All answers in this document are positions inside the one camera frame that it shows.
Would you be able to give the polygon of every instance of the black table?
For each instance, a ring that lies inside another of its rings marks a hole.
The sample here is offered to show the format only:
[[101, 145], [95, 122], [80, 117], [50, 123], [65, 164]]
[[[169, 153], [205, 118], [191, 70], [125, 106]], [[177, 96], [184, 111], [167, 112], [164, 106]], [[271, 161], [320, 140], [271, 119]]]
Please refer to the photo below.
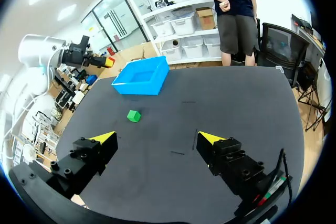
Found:
[[[303, 171], [303, 131], [294, 94], [279, 70], [176, 69], [158, 96], [120, 95], [113, 79], [94, 85], [57, 146], [62, 158], [79, 137], [117, 132], [117, 153], [80, 195], [91, 210], [148, 222], [209, 224], [233, 218], [241, 199], [193, 150], [196, 131], [236, 138], [247, 155], [265, 163], [267, 174], [285, 148], [295, 197]], [[127, 119], [129, 110], [140, 111], [139, 123]], [[287, 203], [286, 191], [277, 202], [279, 211]]]

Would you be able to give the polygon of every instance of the black mesh chair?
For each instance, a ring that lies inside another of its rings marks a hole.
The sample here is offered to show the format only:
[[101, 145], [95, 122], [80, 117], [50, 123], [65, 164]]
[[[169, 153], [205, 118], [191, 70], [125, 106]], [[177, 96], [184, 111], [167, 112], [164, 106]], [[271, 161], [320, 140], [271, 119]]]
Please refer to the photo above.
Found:
[[301, 62], [309, 42], [297, 33], [281, 26], [263, 23], [258, 66], [282, 66], [290, 85], [297, 85]]

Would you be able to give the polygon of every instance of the cable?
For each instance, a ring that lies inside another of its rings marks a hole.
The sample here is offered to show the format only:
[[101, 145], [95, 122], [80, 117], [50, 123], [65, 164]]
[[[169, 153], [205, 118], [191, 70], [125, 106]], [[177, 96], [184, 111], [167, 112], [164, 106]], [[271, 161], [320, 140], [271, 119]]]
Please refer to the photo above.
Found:
[[23, 111], [21, 112], [21, 114], [18, 116], [16, 122], [12, 124], [12, 127], [9, 129], [9, 131], [7, 131], [7, 133], [3, 136], [4, 139], [6, 138], [6, 136], [7, 136], [10, 132], [12, 132], [14, 126], [15, 126], [15, 125], [17, 124], [17, 122], [20, 120], [20, 118], [21, 118], [21, 116], [23, 115], [23, 113], [24, 113], [25, 111], [29, 111], [29, 110], [30, 110], [30, 109], [28, 110], [27, 108], [29, 108], [30, 105], [31, 105], [33, 102], [35, 102], [39, 97], [42, 97], [42, 96], [44, 96], [44, 95], [46, 95], [46, 94], [48, 93], [48, 91], [49, 91], [49, 85], [50, 85], [49, 71], [51, 71], [51, 73], [53, 73], [52, 70], [50, 69], [50, 63], [51, 63], [51, 60], [52, 60], [52, 58], [54, 57], [54, 55], [55, 55], [55, 54], [53, 54], [53, 55], [50, 56], [50, 58], [49, 58], [49, 60], [48, 60], [48, 63], [47, 63], [47, 81], [48, 81], [48, 86], [47, 86], [47, 90], [46, 90], [46, 92], [44, 92], [43, 94], [40, 94], [40, 95], [38, 95], [37, 97], [33, 98], [33, 99], [28, 103], [28, 105], [23, 109]]
[[280, 166], [282, 163], [282, 158], [283, 158], [283, 154], [284, 154], [285, 150], [282, 148], [279, 154], [279, 158], [278, 158], [278, 162], [277, 162], [277, 166], [275, 167], [275, 169], [273, 170], [273, 174], [272, 174], [272, 178], [269, 180], [267, 186], [265, 187], [264, 191], [260, 194], [262, 195], [262, 197], [260, 197], [259, 200], [256, 200], [255, 205], [258, 205], [258, 203], [263, 199], [263, 196], [266, 195], [266, 193], [270, 190], [279, 170], [280, 170]]
[[284, 155], [284, 159], [283, 159], [283, 165], [285, 166], [285, 173], [286, 173], [286, 180], [287, 180], [287, 185], [288, 185], [288, 193], [289, 193], [289, 201], [288, 201], [288, 206], [291, 204], [292, 202], [292, 197], [293, 197], [293, 192], [292, 192], [292, 186], [290, 184], [290, 180], [289, 180], [289, 174], [288, 174], [288, 166], [287, 166], [287, 160], [286, 160], [286, 154], [285, 152], [283, 153]]

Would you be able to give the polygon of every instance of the blue box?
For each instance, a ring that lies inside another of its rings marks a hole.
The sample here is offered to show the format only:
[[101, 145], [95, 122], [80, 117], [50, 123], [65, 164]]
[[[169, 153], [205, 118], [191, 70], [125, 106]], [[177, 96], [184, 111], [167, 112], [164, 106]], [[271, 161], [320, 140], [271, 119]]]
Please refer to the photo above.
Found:
[[86, 79], [86, 83], [87, 83], [88, 85], [92, 85], [92, 84], [94, 84], [94, 82], [95, 82], [97, 79], [98, 79], [98, 77], [97, 77], [95, 74], [93, 74], [93, 75], [89, 76], [89, 77]]
[[169, 72], [165, 56], [128, 63], [112, 86], [120, 94], [158, 95]]

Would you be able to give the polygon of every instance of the glass wall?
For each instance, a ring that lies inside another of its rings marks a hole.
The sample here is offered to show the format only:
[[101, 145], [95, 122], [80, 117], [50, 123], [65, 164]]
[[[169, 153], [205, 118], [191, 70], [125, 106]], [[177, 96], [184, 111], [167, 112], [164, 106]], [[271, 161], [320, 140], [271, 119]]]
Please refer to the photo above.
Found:
[[[134, 0], [134, 2], [138, 6], [142, 15], [144, 15], [146, 13], [150, 13], [152, 11], [152, 6], [150, 5], [148, 0]], [[151, 26], [152, 24], [154, 24], [156, 22], [155, 17], [154, 16], [149, 17], [149, 18], [145, 19], [145, 21], [146, 21], [146, 23], [149, 27], [149, 30], [151, 31], [151, 34], [155, 38], [157, 35], [156, 35], [156, 32], [155, 32], [154, 28]]]
[[[150, 11], [145, 3], [139, 1], [139, 5], [143, 5], [144, 13]], [[102, 54], [108, 47], [120, 51], [148, 41], [125, 0], [102, 0], [82, 21], [82, 26], [89, 33], [93, 49]]]

